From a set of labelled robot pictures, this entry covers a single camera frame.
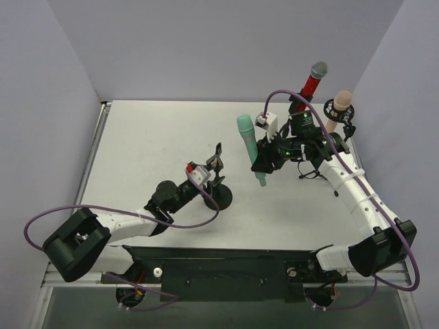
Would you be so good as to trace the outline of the black tripod shock-mount stand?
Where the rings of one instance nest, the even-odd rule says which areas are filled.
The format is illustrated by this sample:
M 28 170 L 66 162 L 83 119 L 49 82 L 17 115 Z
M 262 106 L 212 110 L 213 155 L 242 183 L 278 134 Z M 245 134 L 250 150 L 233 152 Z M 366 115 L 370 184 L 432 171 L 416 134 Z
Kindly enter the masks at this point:
M 338 114 L 336 117 L 331 114 L 333 110 L 333 99 L 326 101 L 323 107 L 323 113 L 327 118 L 334 119 L 337 122 L 337 127 L 334 132 L 328 132 L 330 136 L 330 140 L 332 141 L 336 152 L 331 149 L 331 146 L 328 142 L 328 139 L 324 135 L 321 128 L 318 128 L 318 132 L 315 137 L 315 147 L 316 151 L 313 154 L 313 157 L 309 159 L 309 162 L 313 165 L 313 171 L 309 171 L 307 173 L 303 173 L 300 170 L 301 160 L 297 164 L 297 170 L 300 173 L 298 176 L 299 179 L 315 179 L 315 178 L 323 178 L 327 180 L 327 178 L 322 174 L 319 170 L 320 165 L 324 160 L 331 160 L 333 155 L 339 152 L 349 153 L 350 149 L 347 145 L 347 140 L 350 139 L 355 133 L 356 127 L 352 124 L 352 119 L 355 116 L 355 109 L 352 105 L 348 107 L 348 109 Z

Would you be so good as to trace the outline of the pink microphone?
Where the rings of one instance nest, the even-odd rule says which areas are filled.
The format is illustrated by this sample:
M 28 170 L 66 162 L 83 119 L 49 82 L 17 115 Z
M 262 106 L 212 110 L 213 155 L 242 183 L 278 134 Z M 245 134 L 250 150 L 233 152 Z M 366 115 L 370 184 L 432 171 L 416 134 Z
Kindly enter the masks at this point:
M 348 107 L 351 105 L 353 95 L 348 90 L 342 90 L 340 91 L 333 100 L 333 110 L 331 111 L 331 114 L 333 116 L 337 116 L 338 114 L 341 114 L 345 112 Z M 337 127 L 337 122 L 334 119 L 329 119 L 327 121 L 327 124 L 325 128 L 328 132 L 334 132 Z

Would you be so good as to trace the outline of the red glitter microphone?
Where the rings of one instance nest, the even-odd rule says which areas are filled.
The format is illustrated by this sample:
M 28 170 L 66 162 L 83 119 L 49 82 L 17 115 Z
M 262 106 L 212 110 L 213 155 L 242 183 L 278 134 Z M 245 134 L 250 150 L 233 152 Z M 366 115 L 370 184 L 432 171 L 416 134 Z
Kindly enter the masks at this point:
M 304 97 L 308 102 L 313 99 L 313 95 L 320 84 L 322 78 L 328 73 L 328 64 L 323 61 L 316 62 L 311 67 L 311 72 L 305 85 L 300 91 L 300 95 Z

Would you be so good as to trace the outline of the aluminium rail frame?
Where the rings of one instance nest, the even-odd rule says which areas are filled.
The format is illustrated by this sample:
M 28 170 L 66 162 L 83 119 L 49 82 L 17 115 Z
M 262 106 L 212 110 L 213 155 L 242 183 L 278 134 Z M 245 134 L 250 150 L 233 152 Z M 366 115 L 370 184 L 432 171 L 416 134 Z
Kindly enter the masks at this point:
M 353 270 L 346 272 L 347 284 L 368 286 L 373 284 L 373 277 L 363 277 Z M 379 277 L 396 285 L 408 286 L 411 282 L 411 273 L 405 263 L 393 265 L 391 268 L 379 272 Z M 81 278 L 73 282 L 65 282 L 55 267 L 49 263 L 45 272 L 42 288 L 49 287 L 98 287 L 103 285 L 101 272 L 88 272 Z

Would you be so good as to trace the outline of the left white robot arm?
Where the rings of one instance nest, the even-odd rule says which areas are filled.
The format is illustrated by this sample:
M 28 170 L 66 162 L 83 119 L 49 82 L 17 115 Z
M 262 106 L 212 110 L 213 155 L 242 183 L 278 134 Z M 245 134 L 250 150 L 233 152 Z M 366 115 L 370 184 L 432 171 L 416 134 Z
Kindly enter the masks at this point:
M 43 243 L 43 251 L 65 282 L 74 282 L 91 270 L 124 274 L 132 266 L 131 258 L 123 248 L 113 247 L 113 242 L 157 236 L 167 228 L 176 228 L 172 215 L 198 195 L 215 212 L 227 209 L 233 195 L 222 182 L 223 178 L 210 181 L 195 177 L 180 185 L 162 181 L 136 212 L 102 207 L 95 214 L 90 206 L 83 206 Z

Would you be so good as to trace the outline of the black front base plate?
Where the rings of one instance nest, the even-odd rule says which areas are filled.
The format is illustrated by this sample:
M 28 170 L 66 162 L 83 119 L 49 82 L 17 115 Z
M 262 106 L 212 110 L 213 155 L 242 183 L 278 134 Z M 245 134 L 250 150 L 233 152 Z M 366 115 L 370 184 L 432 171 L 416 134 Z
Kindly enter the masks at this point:
M 305 292 L 322 295 L 345 283 L 323 271 L 315 252 L 268 249 L 198 249 L 124 246 L 134 263 L 122 277 L 159 284 L 162 302 L 301 302 Z

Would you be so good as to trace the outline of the teal microphone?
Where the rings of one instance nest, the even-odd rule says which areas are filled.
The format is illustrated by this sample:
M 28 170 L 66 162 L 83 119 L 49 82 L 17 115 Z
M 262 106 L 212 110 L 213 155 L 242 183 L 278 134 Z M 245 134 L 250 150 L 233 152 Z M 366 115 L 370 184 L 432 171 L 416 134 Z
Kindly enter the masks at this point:
M 257 141 L 255 138 L 254 124 L 249 114 L 242 114 L 236 118 L 237 129 L 242 137 L 250 163 L 253 165 L 258 156 Z

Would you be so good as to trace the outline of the black round-base clip stand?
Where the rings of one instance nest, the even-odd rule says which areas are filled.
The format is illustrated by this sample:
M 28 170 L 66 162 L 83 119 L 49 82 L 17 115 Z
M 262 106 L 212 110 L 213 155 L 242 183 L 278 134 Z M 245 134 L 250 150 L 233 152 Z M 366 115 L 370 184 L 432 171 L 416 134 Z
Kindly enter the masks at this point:
M 313 99 L 313 93 L 307 94 L 304 90 L 304 88 L 298 93 L 302 98 L 306 99 L 308 102 L 311 102 Z M 289 96 L 290 106 L 289 106 L 289 116 L 288 119 L 292 119 L 292 117 L 297 112 L 303 112 L 305 108 L 307 107 L 305 103 L 303 103 L 301 100 L 299 100 L 297 97 L 290 95 Z

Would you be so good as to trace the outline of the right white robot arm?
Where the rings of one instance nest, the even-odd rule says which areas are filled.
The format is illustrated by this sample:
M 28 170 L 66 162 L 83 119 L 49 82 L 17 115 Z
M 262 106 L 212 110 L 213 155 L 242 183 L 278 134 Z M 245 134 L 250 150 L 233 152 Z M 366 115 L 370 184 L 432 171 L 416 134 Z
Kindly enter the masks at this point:
M 354 269 L 368 277 L 411 259 L 415 225 L 410 220 L 401 221 L 382 202 L 345 140 L 338 133 L 315 125 L 315 117 L 309 110 L 289 119 L 296 130 L 292 136 L 278 131 L 278 118 L 271 112 L 262 112 L 255 119 L 239 117 L 237 124 L 246 142 L 251 169 L 262 185 L 267 174 L 281 169 L 288 161 L 310 162 L 351 214 L 359 232 L 358 242 L 319 249 L 315 254 L 319 268 Z

